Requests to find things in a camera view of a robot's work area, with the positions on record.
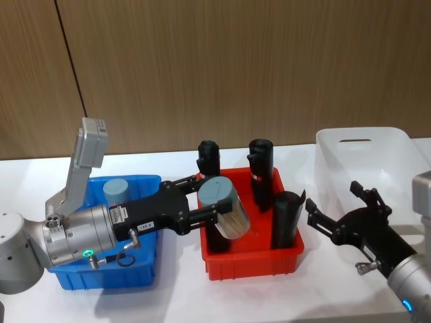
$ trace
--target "blue plastic bin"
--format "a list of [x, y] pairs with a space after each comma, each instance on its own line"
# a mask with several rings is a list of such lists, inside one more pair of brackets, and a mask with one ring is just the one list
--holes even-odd
[[[103, 185], [114, 178], [123, 178], [129, 184], [131, 200], [140, 199], [152, 195], [158, 191], [161, 182], [157, 175], [130, 175], [130, 176], [105, 176], [90, 178], [87, 184], [84, 204], [79, 210], [105, 204]], [[130, 267], [121, 267], [116, 262], [103, 264], [99, 269], [93, 270], [88, 264], [88, 259], [81, 259], [50, 268], [50, 273], [56, 274], [60, 285], [66, 290], [95, 289], [95, 288], [125, 288], [149, 286], [153, 283], [155, 272], [154, 262], [156, 258], [157, 232], [145, 234], [141, 240], [141, 248], [128, 250], [136, 258], [136, 263]], [[115, 255], [129, 241], [119, 242], [115, 249], [109, 252], [97, 254], [98, 258]]]

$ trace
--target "black cylindrical container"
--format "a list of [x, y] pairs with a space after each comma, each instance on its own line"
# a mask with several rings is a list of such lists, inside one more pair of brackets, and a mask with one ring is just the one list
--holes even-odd
[[197, 151], [199, 152], [199, 159], [196, 162], [202, 178], [219, 176], [220, 151], [218, 145], [214, 141], [205, 140], [198, 146]]
[[255, 139], [248, 148], [253, 198], [259, 210], [265, 212], [273, 203], [273, 144], [266, 139]]
[[290, 248], [294, 245], [296, 227], [304, 201], [305, 191], [301, 196], [293, 192], [276, 194], [273, 206], [272, 249]]
[[[220, 150], [214, 141], [205, 140], [198, 146], [199, 158], [196, 161], [201, 177], [220, 175]], [[212, 252], [225, 252], [230, 249], [230, 240], [226, 239], [214, 224], [205, 226], [208, 247]]]

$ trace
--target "green indicator light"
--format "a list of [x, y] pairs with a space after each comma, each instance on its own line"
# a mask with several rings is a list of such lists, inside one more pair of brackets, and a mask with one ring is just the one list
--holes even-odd
[[87, 257], [91, 257], [93, 254], [94, 254], [94, 251], [93, 251], [93, 250], [91, 250], [91, 249], [87, 249], [86, 251], [84, 251], [84, 252], [82, 253], [82, 256], [87, 258]]

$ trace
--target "gray cap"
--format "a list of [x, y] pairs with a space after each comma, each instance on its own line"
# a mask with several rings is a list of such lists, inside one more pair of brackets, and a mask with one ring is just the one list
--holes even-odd
[[103, 186], [103, 193], [109, 205], [116, 205], [130, 200], [129, 184], [122, 178], [109, 180]]
[[227, 197], [230, 197], [232, 204], [235, 204], [238, 200], [238, 193], [230, 179], [224, 176], [209, 179], [201, 186], [197, 193], [197, 198], [204, 207], [217, 203]]

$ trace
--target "white plastic bin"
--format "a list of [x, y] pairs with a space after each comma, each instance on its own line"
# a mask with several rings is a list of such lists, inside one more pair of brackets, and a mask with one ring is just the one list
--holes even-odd
[[316, 182], [322, 211], [339, 219], [365, 207], [350, 192], [352, 180], [377, 188], [393, 210], [391, 225], [417, 225], [411, 180], [431, 169], [407, 134], [397, 128], [324, 129], [316, 135]]

